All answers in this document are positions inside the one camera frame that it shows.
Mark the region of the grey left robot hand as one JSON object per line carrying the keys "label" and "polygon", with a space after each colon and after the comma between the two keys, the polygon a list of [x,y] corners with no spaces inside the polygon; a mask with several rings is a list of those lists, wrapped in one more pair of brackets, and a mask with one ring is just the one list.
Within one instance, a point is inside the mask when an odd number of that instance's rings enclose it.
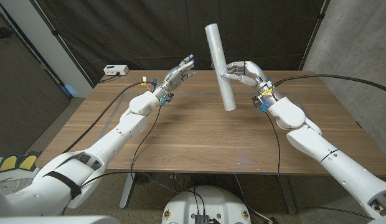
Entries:
{"label": "grey left robot hand", "polygon": [[190,54],[183,59],[178,66],[168,71],[163,81],[154,89],[153,93],[158,100],[163,99],[168,93],[178,88],[183,81],[195,75],[195,72],[191,71],[191,69],[194,68],[193,57],[194,56]]}

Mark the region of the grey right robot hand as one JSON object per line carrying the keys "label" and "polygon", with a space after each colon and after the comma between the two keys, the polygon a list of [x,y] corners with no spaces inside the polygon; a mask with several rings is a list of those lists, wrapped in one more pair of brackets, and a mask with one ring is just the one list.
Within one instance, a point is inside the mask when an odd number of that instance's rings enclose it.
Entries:
{"label": "grey right robot hand", "polygon": [[261,96],[273,95],[273,84],[263,70],[252,61],[238,61],[227,65],[227,72],[221,74],[222,78],[239,81],[240,83],[256,89]]}

